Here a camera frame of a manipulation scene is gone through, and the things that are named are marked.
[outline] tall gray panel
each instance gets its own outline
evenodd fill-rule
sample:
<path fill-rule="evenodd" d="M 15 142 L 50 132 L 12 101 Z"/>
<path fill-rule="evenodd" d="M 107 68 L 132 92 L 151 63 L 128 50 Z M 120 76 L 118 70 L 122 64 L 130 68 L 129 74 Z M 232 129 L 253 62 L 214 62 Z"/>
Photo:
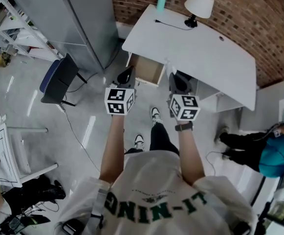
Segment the tall gray panel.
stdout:
<path fill-rule="evenodd" d="M 70 0 L 90 45 L 105 67 L 118 40 L 112 0 Z"/>
<path fill-rule="evenodd" d="M 61 54 L 69 53 L 79 68 L 103 71 L 66 0 L 15 0 L 15 2 Z"/>
<path fill-rule="evenodd" d="M 15 0 L 50 41 L 84 45 L 63 0 Z"/>

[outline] metal shelving rack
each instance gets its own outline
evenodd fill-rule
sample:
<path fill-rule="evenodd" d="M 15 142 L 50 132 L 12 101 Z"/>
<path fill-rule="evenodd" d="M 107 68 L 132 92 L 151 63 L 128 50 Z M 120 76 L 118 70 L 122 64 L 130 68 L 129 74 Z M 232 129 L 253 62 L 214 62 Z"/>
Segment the metal shelving rack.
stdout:
<path fill-rule="evenodd" d="M 18 11 L 10 4 L 8 0 L 0 0 L 5 8 L 15 17 L 14 20 L 11 20 L 8 16 L 6 16 L 3 22 L 0 25 L 0 36 L 6 39 L 14 48 L 18 49 L 18 53 L 28 56 L 30 58 L 42 58 L 49 61 L 53 61 L 56 59 L 60 59 L 60 54 L 56 53 L 56 50 L 52 49 L 47 44 L 47 39 L 37 30 L 34 30 L 26 20 L 28 19 L 27 16 L 21 16 Z M 4 31 L 9 29 L 16 29 L 16 28 L 24 28 L 22 32 L 29 35 L 29 38 L 23 37 L 22 39 L 16 38 L 13 39 Z M 31 49 L 28 52 L 22 46 L 32 46 L 38 47 L 39 49 Z"/>

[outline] person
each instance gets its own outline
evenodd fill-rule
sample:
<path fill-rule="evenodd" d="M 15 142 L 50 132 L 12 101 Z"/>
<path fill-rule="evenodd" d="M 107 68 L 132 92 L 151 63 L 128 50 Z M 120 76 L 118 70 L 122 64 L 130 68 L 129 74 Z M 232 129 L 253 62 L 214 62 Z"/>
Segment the person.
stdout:
<path fill-rule="evenodd" d="M 25 182 L 22 188 L 12 188 L 0 193 L 0 224 L 11 216 L 17 216 L 38 202 L 64 199 L 65 191 L 58 181 L 51 185 L 49 179 L 42 175 L 38 179 Z"/>
<path fill-rule="evenodd" d="M 215 141 L 229 147 L 223 153 L 224 158 L 247 165 L 266 177 L 277 178 L 284 174 L 284 125 L 276 131 L 278 137 L 261 132 L 241 136 L 229 134 L 229 129 L 223 127 Z"/>
<path fill-rule="evenodd" d="M 112 116 L 99 179 L 80 183 L 60 214 L 55 234 L 65 234 L 66 224 L 75 219 L 85 227 L 82 234 L 230 235 L 243 234 L 243 227 L 254 234 L 257 216 L 247 201 L 226 177 L 205 176 L 192 123 L 177 122 L 177 149 L 156 107 L 151 118 L 150 150 L 145 151 L 138 134 L 134 148 L 124 153 L 125 116 Z M 93 219 L 100 221 L 97 230 Z"/>

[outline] white desk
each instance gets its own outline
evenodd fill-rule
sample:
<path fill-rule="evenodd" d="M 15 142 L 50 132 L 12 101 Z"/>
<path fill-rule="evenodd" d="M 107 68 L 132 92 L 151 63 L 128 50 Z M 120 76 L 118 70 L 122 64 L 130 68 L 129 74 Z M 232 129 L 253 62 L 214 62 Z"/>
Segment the white desk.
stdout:
<path fill-rule="evenodd" d="M 255 109 L 256 64 L 248 52 L 199 22 L 197 28 L 187 31 L 155 23 L 155 19 L 187 28 L 184 15 L 168 9 L 158 13 L 154 5 L 149 5 L 122 49 L 161 64 L 168 58 L 177 70 L 203 82 L 203 89 L 197 89 L 200 100 L 214 96 L 211 104 L 216 104 L 216 111 L 241 106 Z M 220 102 L 222 93 L 228 97 Z"/>
<path fill-rule="evenodd" d="M 21 132 L 47 132 L 47 129 L 6 127 L 6 124 L 0 126 L 0 185 L 20 188 L 23 183 L 58 167 L 54 164 L 32 173 Z"/>

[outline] teal shirt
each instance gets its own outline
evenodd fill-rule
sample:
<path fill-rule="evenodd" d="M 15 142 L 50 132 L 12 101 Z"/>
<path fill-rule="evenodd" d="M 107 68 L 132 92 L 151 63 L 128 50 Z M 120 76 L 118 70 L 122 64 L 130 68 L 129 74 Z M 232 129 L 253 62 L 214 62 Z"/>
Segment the teal shirt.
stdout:
<path fill-rule="evenodd" d="M 266 177 L 277 178 L 284 174 L 284 135 L 269 138 L 261 154 L 259 171 Z"/>

